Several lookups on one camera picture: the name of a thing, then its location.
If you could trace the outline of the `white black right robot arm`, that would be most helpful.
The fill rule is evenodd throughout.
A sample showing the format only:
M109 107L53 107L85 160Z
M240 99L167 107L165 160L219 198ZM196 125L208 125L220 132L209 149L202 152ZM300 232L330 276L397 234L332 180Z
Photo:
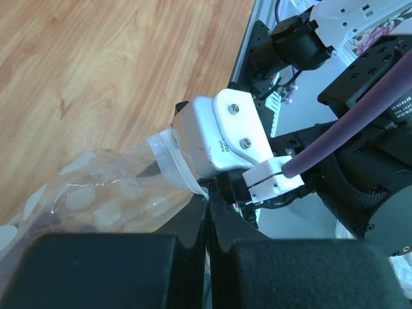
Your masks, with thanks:
M320 1L278 19L256 1L226 89L176 105L152 136L155 160L139 177L203 192L215 180L251 224L316 193L356 239L390 256L411 252L411 35L387 34L317 97L336 121L272 137L283 89L320 68L351 37L410 8L409 1Z

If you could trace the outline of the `clear polka dot zip bag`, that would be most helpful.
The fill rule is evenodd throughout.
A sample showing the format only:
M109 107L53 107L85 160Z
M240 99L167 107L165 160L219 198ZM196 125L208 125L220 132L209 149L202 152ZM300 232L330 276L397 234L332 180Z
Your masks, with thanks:
M157 161L161 174L137 178ZM151 232L195 195L191 174L170 129L125 153L85 153L33 193L1 225L1 272L11 272L37 237L52 232Z

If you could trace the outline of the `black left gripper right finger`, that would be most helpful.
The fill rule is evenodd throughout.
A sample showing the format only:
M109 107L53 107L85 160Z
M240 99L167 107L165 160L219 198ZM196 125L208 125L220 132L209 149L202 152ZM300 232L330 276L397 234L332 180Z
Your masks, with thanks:
M388 259L365 241L271 239L209 185L214 308L404 308Z

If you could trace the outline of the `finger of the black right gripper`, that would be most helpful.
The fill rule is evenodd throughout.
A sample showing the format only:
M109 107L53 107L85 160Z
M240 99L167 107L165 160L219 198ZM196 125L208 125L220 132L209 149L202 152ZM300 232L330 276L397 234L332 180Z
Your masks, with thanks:
M147 178L147 177L154 177L156 175L161 174L161 170L157 161L153 161L150 163L143 171L137 174L137 178Z

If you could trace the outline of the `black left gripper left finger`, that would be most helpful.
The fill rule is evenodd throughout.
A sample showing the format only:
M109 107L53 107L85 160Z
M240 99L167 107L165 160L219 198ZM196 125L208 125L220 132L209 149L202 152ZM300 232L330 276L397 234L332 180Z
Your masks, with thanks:
M24 253L2 308L201 308L207 201L152 233L49 234Z

